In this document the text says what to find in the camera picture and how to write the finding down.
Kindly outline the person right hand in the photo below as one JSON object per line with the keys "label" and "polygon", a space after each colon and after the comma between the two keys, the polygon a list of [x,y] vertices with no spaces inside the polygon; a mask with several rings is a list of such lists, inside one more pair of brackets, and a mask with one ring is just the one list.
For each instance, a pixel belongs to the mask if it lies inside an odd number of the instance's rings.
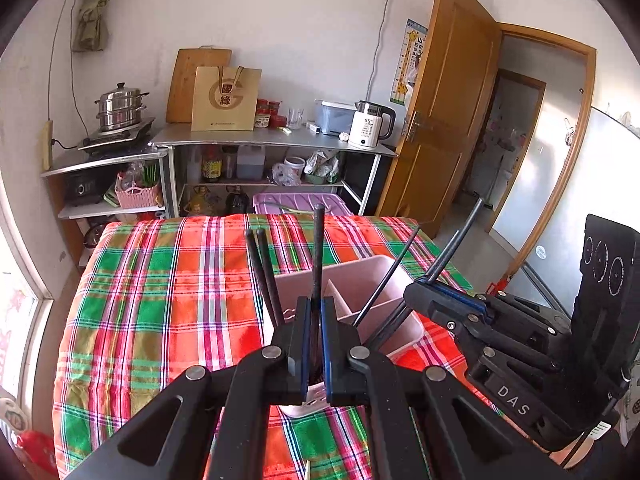
{"label": "person right hand", "polygon": [[578,445],[578,442],[575,441],[567,445],[566,448],[562,448],[562,450],[550,452],[548,457],[552,462],[555,462],[565,469],[572,468],[588,456],[593,445],[594,440],[590,438],[587,438],[581,445]]}

